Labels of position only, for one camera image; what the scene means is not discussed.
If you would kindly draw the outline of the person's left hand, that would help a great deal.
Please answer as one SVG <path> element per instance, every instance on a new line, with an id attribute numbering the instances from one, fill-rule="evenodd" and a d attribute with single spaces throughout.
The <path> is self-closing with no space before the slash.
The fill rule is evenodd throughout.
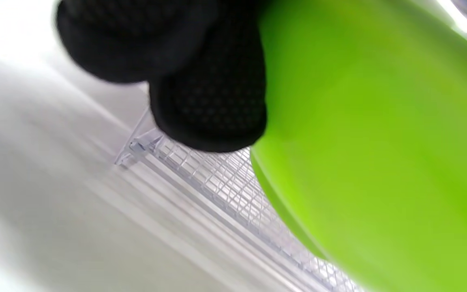
<path id="1" fill-rule="evenodd" d="M 115 84 L 147 82 L 154 123 L 203 152 L 263 135 L 261 0 L 62 0 L 56 27 L 80 68 Z"/>

